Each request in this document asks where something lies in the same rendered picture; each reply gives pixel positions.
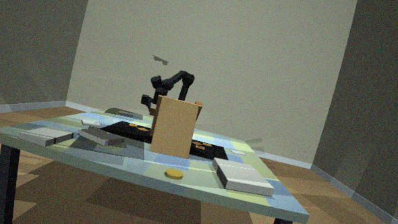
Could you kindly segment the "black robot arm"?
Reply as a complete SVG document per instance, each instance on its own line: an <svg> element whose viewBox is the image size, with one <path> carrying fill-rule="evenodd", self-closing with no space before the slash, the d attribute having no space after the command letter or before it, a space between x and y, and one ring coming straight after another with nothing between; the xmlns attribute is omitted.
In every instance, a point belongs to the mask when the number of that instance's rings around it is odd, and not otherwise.
<svg viewBox="0 0 398 224"><path fill-rule="evenodd" d="M182 79L183 86L179 94L178 100L185 101L188 88L193 84L195 79L193 74L189 74L186 71L180 70L177 74L171 78L161 80L161 76L157 75L151 78L153 88L156 88L154 96L162 95L167 96L168 90L171 90L174 84Z"/></svg>

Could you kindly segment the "yellow round disc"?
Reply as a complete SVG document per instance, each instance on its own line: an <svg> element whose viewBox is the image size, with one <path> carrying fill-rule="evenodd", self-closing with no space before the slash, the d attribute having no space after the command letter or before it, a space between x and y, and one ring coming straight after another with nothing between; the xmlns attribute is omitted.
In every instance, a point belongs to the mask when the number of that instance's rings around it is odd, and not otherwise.
<svg viewBox="0 0 398 224"><path fill-rule="evenodd" d="M171 179L182 179L183 173L176 169L168 169L166 170L166 176Z"/></svg>

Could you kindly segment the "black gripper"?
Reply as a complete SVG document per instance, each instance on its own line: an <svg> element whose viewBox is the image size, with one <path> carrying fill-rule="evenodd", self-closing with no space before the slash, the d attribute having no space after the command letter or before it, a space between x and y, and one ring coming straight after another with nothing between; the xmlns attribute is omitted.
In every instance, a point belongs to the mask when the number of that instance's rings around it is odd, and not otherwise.
<svg viewBox="0 0 398 224"><path fill-rule="evenodd" d="M141 103L148 106L148 111L150 112L150 105L151 103L157 104L158 95L154 96L153 99L150 98L148 95L143 94Z"/></svg>

